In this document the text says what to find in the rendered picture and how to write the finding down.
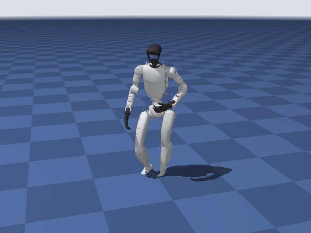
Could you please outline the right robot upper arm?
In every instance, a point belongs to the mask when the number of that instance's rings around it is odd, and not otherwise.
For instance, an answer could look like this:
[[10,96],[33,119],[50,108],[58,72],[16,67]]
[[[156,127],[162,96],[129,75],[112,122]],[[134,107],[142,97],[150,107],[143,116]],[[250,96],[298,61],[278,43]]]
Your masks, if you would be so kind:
[[133,85],[132,85],[131,93],[134,93],[134,94],[138,93],[138,90],[139,90],[138,84],[139,84],[140,79],[141,79],[143,67],[144,67],[144,65],[139,65],[134,70]]

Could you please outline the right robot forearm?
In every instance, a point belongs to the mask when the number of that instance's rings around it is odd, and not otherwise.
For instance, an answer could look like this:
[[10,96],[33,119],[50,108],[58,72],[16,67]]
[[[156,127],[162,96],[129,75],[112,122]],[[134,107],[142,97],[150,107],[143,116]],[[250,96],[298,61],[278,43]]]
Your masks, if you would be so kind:
[[[128,100],[127,100],[127,104],[126,104],[126,108],[127,107],[130,108],[130,113],[132,112],[132,107],[133,107],[133,104],[134,104],[134,100],[136,98],[136,95],[131,93],[131,89],[132,89],[132,86],[130,87],[130,91],[129,91],[129,95],[128,95]],[[126,111],[126,108],[125,108],[125,111]]]

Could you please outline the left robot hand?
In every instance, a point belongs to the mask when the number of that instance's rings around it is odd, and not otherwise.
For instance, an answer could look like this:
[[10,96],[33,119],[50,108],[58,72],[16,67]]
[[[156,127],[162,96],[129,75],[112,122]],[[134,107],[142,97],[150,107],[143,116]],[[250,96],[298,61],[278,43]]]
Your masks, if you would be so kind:
[[163,103],[158,103],[158,104],[160,104],[161,106],[154,106],[153,107],[153,109],[154,109],[154,111],[156,112],[156,113],[161,113],[161,112],[164,112],[164,111],[166,111],[166,110],[168,110],[169,108],[172,108],[172,104],[174,104],[175,103],[175,101],[174,100],[172,100],[172,101],[170,101],[170,102],[168,102],[168,103],[166,103],[166,104],[163,104]]

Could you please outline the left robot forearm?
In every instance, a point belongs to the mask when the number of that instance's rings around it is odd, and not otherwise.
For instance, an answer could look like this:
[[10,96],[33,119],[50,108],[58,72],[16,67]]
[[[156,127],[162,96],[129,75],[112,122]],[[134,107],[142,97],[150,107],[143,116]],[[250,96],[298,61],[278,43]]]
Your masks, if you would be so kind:
[[176,107],[177,104],[180,102],[180,100],[182,99],[182,97],[184,97],[187,93],[188,87],[187,85],[183,85],[182,90],[178,90],[177,94],[174,96],[174,98],[172,100],[175,101],[174,104],[172,104],[172,108]]

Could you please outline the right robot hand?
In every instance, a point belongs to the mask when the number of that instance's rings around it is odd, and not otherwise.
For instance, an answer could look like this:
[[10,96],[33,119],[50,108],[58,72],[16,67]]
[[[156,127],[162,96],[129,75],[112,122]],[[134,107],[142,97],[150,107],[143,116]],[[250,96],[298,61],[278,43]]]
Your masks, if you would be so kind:
[[125,117],[124,117],[124,122],[125,122],[125,127],[130,130],[131,128],[128,127],[128,118],[129,118],[129,115],[131,114],[130,113],[130,108],[127,107],[126,108],[126,111],[124,112],[125,113]]

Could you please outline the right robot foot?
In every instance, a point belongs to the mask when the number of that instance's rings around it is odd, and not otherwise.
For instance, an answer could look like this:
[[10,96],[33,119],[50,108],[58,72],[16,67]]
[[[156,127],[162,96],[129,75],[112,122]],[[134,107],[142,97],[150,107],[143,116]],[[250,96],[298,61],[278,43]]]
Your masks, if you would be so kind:
[[150,164],[151,165],[151,167],[145,167],[144,169],[143,169],[143,171],[141,172],[141,174],[147,174],[152,168],[153,168],[153,165],[152,164]]

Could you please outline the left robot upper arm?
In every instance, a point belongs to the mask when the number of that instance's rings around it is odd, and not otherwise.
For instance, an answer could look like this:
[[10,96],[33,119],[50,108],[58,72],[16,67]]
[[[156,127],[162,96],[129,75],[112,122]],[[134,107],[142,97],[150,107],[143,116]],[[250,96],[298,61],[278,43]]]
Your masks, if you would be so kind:
[[179,85],[178,90],[182,90],[183,85],[186,85],[186,83],[177,73],[177,70],[174,67],[166,67],[165,72],[168,78],[172,78],[175,81],[175,83]]

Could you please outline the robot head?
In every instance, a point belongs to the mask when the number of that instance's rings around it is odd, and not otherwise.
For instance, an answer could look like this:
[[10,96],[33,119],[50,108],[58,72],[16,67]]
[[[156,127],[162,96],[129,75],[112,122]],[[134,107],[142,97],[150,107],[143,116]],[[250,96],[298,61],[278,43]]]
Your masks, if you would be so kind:
[[[162,49],[161,46],[158,44],[151,44],[148,49],[147,49],[147,57],[149,62],[152,64],[150,65],[150,67],[152,68],[157,68],[160,67],[160,65],[162,65],[158,60],[160,57],[160,53],[161,53]],[[157,55],[157,59],[150,59],[149,55]],[[157,64],[160,64],[159,66],[157,66]]]

